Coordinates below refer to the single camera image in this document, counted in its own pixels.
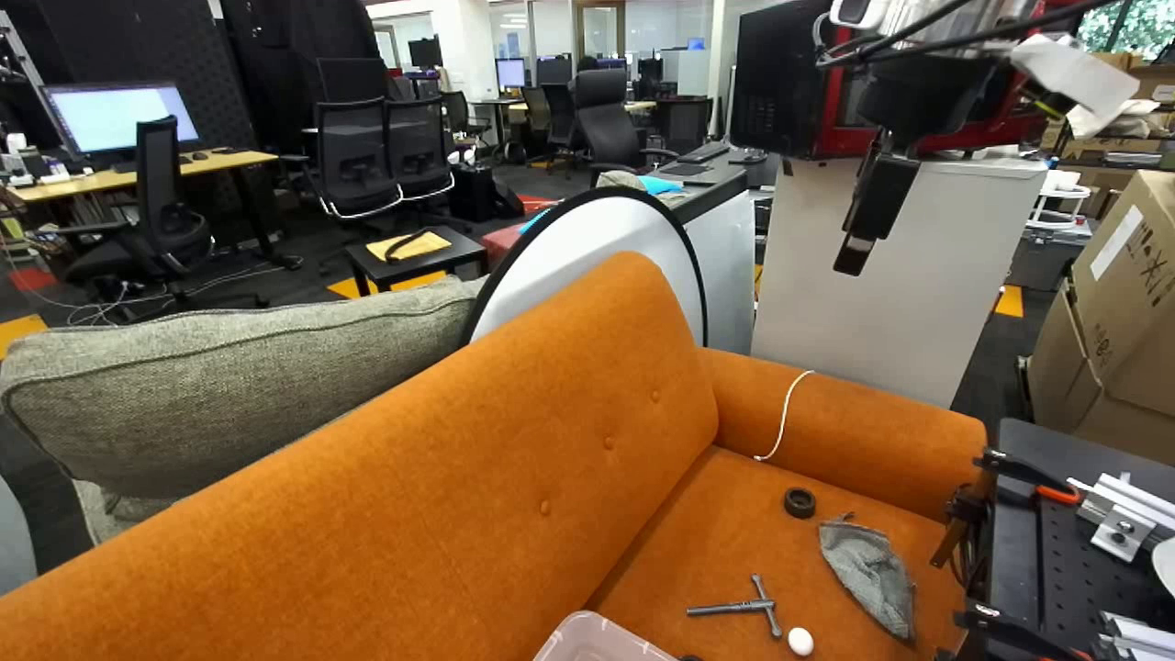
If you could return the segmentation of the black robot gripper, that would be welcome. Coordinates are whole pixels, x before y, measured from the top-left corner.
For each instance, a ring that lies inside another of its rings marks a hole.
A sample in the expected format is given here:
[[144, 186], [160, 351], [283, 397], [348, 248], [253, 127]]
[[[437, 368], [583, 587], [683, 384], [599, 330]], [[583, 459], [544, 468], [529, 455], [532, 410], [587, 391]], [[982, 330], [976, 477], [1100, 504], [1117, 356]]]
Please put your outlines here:
[[868, 268], [872, 248], [894, 231], [905, 197], [920, 177], [911, 158], [872, 158], [861, 167], [849, 211], [846, 211], [846, 237], [839, 244], [833, 268], [846, 275], [861, 275]]

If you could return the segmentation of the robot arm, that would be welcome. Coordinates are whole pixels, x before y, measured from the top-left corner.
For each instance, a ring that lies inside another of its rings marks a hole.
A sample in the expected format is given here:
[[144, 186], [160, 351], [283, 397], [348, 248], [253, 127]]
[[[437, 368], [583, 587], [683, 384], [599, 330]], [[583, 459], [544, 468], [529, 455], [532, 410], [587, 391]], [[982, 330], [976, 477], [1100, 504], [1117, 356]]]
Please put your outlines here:
[[1108, 0], [833, 0], [828, 20], [849, 28], [821, 44], [821, 69], [868, 78], [861, 116], [872, 127], [840, 220], [833, 268], [861, 275], [926, 166], [937, 135], [971, 123], [988, 85], [1009, 69], [1009, 52], [1047, 25], [1085, 17]]

